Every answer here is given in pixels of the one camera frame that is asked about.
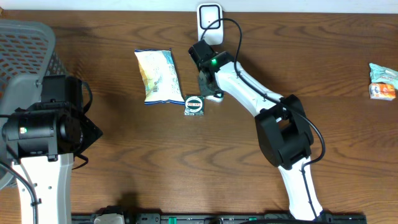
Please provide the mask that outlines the dark green round-label box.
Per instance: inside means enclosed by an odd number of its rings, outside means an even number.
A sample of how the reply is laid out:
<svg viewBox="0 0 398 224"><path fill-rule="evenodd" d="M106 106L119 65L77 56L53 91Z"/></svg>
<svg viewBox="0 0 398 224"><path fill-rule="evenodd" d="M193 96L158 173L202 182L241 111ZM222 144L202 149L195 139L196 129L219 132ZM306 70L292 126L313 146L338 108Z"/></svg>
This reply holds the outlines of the dark green round-label box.
<svg viewBox="0 0 398 224"><path fill-rule="evenodd" d="M188 95L185 98L185 116L203 116L204 115L204 97Z"/></svg>

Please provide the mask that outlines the white teal package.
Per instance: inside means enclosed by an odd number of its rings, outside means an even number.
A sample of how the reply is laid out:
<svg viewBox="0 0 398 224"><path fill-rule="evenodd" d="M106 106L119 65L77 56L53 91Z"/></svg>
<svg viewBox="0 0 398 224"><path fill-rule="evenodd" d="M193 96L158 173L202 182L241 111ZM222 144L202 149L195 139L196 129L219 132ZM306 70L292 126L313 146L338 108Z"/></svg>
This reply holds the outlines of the white teal package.
<svg viewBox="0 0 398 224"><path fill-rule="evenodd" d="M146 92L144 104L183 105L185 100L180 89L171 49L136 49L134 53Z"/></svg>

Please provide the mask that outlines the orange tissue pack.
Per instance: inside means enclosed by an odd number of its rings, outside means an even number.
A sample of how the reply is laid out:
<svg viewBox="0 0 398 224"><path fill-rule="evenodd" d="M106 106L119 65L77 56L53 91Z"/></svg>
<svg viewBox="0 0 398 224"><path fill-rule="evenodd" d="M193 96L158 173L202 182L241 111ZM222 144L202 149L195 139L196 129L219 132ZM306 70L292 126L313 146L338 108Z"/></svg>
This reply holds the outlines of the orange tissue pack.
<svg viewBox="0 0 398 224"><path fill-rule="evenodd" d="M392 101L396 98L396 90L393 85L385 83L371 83L369 96L373 100Z"/></svg>

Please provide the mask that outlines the teal tissue pack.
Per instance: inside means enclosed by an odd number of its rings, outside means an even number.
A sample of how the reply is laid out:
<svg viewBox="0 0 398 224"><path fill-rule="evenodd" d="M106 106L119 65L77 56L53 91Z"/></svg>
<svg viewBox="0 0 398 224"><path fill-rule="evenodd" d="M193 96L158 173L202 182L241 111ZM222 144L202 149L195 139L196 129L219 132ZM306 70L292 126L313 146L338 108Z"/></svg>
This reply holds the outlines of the teal tissue pack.
<svg viewBox="0 0 398 224"><path fill-rule="evenodd" d="M224 93L216 93L214 95L205 96L206 100L214 101L215 103L221 103L224 99Z"/></svg>

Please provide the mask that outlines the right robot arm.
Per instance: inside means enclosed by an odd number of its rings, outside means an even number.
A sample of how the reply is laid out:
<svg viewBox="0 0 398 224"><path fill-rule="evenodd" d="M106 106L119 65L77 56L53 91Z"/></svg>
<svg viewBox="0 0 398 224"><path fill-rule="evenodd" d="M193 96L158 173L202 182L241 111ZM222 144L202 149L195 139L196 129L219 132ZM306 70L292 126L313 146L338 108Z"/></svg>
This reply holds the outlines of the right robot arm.
<svg viewBox="0 0 398 224"><path fill-rule="evenodd" d="M310 169L313 125L300 100L270 91L227 52L190 56L200 72L199 80L210 93L230 94L254 116L260 150L282 175L293 217L318 219L323 208Z"/></svg>

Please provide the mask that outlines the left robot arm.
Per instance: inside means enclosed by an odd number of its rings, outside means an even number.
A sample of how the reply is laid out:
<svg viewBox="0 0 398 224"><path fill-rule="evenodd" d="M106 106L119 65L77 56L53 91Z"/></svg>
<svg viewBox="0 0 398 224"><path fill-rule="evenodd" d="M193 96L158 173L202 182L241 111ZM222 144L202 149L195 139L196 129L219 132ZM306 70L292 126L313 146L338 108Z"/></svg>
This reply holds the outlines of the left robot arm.
<svg viewBox="0 0 398 224"><path fill-rule="evenodd" d="M11 164L2 163L16 178L22 223L71 223L70 182L75 158L103 132L86 113L86 82L67 75L43 79L41 100L7 116L2 138Z"/></svg>

